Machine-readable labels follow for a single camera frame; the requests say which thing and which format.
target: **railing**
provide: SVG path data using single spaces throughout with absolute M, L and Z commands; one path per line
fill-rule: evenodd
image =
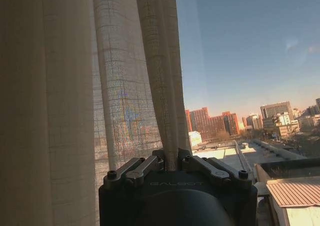
M 277 148 L 274 147 L 264 141 L 261 141 L 259 139 L 253 139 L 252 142 L 254 142 L 255 144 L 265 148 L 266 150 L 286 159 L 286 160 L 301 160 L 301 159 L 306 159 L 305 156 L 296 154 L 294 152 L 290 152 L 288 150 L 285 150 L 283 148 Z

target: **red brick building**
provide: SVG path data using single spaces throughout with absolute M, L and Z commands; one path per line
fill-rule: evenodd
M 230 135 L 239 134 L 238 118 L 235 113 L 230 113 L 229 111 L 222 112 L 225 130 Z
M 203 141 L 214 139 L 219 132 L 226 131 L 224 117 L 210 117 L 207 107 L 194 111 L 186 110 L 185 115 L 187 118 L 187 124 L 188 118 L 190 118 L 191 130 L 198 131 L 201 134 Z

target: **bare tree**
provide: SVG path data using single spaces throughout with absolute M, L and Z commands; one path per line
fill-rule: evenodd
M 217 139 L 220 141 L 227 141 L 230 139 L 230 134 L 227 132 L 218 132 L 216 135 Z

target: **white building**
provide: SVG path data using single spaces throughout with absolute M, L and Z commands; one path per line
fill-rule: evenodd
M 277 113 L 276 116 L 279 118 L 279 122 L 281 123 L 281 125 L 290 124 L 290 116 L 288 112 Z
M 195 147 L 198 144 L 202 143 L 201 134 L 198 131 L 189 132 L 189 141 L 191 147 Z

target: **curtain fold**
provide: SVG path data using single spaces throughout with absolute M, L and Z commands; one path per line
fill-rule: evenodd
M 190 149 L 176 2 L 0 6 L 1 225 L 98 226 L 108 170 Z
M 176 0 L 137 0 L 154 111 L 174 170 L 178 148 L 191 151 L 185 106 Z

